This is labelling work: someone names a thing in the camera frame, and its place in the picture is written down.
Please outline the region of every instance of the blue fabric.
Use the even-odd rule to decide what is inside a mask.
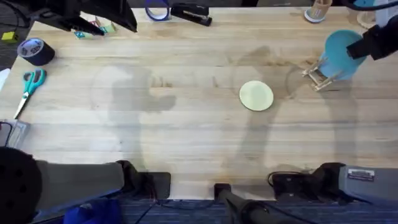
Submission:
[[[96,200],[69,209],[63,224],[122,224],[121,209],[117,200]]]

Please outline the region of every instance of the black duct tape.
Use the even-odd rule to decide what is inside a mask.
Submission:
[[[54,49],[39,38],[30,38],[23,41],[18,46],[17,53],[35,66],[48,64],[55,55]]]

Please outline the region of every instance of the black tube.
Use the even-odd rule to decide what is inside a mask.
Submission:
[[[252,210],[249,214],[249,217],[254,224],[285,224],[285,223],[292,224],[293,223],[290,220],[289,221],[281,220],[274,215],[270,215],[267,211],[260,208]]]
[[[362,6],[356,6],[353,3],[348,2],[348,0],[341,0],[341,3],[353,10],[356,11],[376,11],[376,10],[381,10],[381,9],[387,9],[390,7],[398,6],[398,1],[390,2],[387,4],[382,4],[379,6],[371,6],[371,7],[362,7]]]

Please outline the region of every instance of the wire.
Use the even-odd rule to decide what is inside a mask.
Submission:
[[[390,7],[398,6],[398,1],[390,2],[387,4],[381,4],[378,6],[370,6],[370,7],[356,6],[355,4],[350,3],[349,0],[341,0],[341,3],[344,6],[356,11],[376,11],[376,10],[387,9]]]
[[[145,215],[156,205],[156,202],[154,202],[150,207],[144,211],[144,213],[137,219],[137,221],[134,224],[138,224],[144,217]]]
[[[10,124],[10,123],[8,123],[8,122],[0,121],[0,130],[2,129],[2,128],[1,128],[1,125],[2,125],[2,124],[7,124],[7,125],[10,126],[10,131],[9,131],[8,134],[7,134],[6,143],[4,144],[4,146],[7,146],[7,145],[8,145],[8,141],[10,140],[11,132],[12,132],[12,124]]]
[[[301,172],[296,172],[296,171],[275,171],[275,172],[271,172],[270,174],[268,174],[268,177],[267,177],[268,184],[269,184],[271,187],[274,186],[274,184],[271,182],[271,177],[272,177],[274,174],[299,174],[299,175],[305,175],[305,174],[303,174],[303,173],[301,173]]]
[[[192,207],[192,208],[184,208],[184,207],[176,207],[176,206],[169,206],[166,205],[165,203],[157,203],[159,206],[164,207],[164,208],[171,208],[171,209],[176,209],[176,210],[186,210],[186,211],[192,211],[192,210],[203,210],[212,207],[215,204],[215,201],[212,200],[209,204],[204,205],[204,206],[197,206],[197,207]]]
[[[18,8],[16,8],[12,4],[10,4],[10,3],[8,3],[8,2],[6,2],[4,0],[0,0],[0,4],[3,4],[5,6],[7,6],[8,8],[10,8],[14,12],[16,20],[17,20],[17,24],[16,25],[15,24],[6,24],[6,23],[3,23],[3,22],[0,22],[0,25],[9,26],[9,27],[15,27],[16,29],[17,28],[29,28],[29,26],[30,26],[29,19],[24,15],[24,13],[21,12],[21,10],[19,10]],[[24,25],[23,26],[19,25],[19,19],[20,18],[22,19],[22,21],[24,21]]]
[[[282,214],[284,214],[284,215],[286,215],[286,216],[288,216],[288,217],[290,217],[290,218],[294,218],[294,219],[300,220],[301,222],[305,222],[305,223],[308,223],[308,224],[318,224],[318,223],[316,223],[316,222],[307,220],[307,219],[305,219],[305,218],[302,218],[302,217],[298,217],[298,216],[296,216],[296,215],[293,215],[293,214],[291,214],[290,212],[285,212],[285,211],[283,211],[282,209],[279,209],[279,208],[277,208],[277,207],[275,207],[275,206],[269,204],[268,202],[261,202],[261,203],[263,203],[264,205],[266,205],[266,206],[272,208],[273,210],[275,210],[275,211],[277,211],[277,212],[279,212],[279,213],[282,213]]]

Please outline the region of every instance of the floor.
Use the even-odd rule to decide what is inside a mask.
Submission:
[[[137,224],[137,219],[152,205],[149,200],[119,200],[123,213],[124,224]],[[180,208],[206,206],[210,201],[170,202],[168,205]],[[322,224],[393,224],[398,223],[398,208],[375,207],[364,203],[352,203],[346,206],[337,204],[296,203],[281,204],[268,202],[285,212],[300,218]],[[270,210],[270,214],[279,218],[289,219],[285,215]],[[62,218],[44,222],[45,224],[61,224]],[[215,204],[207,209],[180,210],[154,206],[140,221],[140,224],[174,223],[174,224],[229,224],[226,208],[223,204]]]
[[[0,12],[0,22],[8,24],[16,23],[16,16],[8,7],[0,4]],[[4,32],[13,31],[14,29],[15,28],[13,27],[0,26],[0,35],[2,35]],[[23,41],[26,38],[29,30],[18,29],[16,32],[20,36],[20,41]],[[0,42],[0,71],[4,70],[5,68],[12,67],[15,58],[17,57],[16,49],[18,44],[19,43],[5,44],[4,42]]]

